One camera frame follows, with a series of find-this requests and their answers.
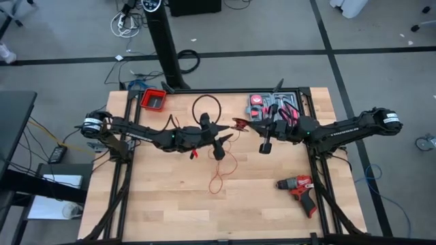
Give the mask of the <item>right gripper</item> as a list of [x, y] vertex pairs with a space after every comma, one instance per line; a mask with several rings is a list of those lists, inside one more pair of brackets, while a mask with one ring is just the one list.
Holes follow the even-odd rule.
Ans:
[[251, 106], [251, 121], [249, 126], [264, 139], [260, 144], [259, 153], [270, 154], [273, 136], [279, 141], [301, 142], [305, 137], [305, 131], [300, 126], [300, 121], [289, 124], [286, 120], [276, 120], [278, 105], [272, 104], [268, 108], [260, 105]]

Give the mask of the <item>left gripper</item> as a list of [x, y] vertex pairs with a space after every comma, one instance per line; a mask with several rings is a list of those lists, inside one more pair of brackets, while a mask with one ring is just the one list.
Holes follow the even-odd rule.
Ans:
[[220, 161], [225, 156], [223, 143], [228, 141], [233, 134], [220, 137], [218, 140], [215, 137], [218, 131], [224, 131], [229, 128], [225, 125], [217, 125], [211, 122], [207, 113], [200, 116], [200, 127], [183, 127], [182, 128], [182, 150], [187, 152], [197, 148], [213, 145], [213, 156], [217, 161]]

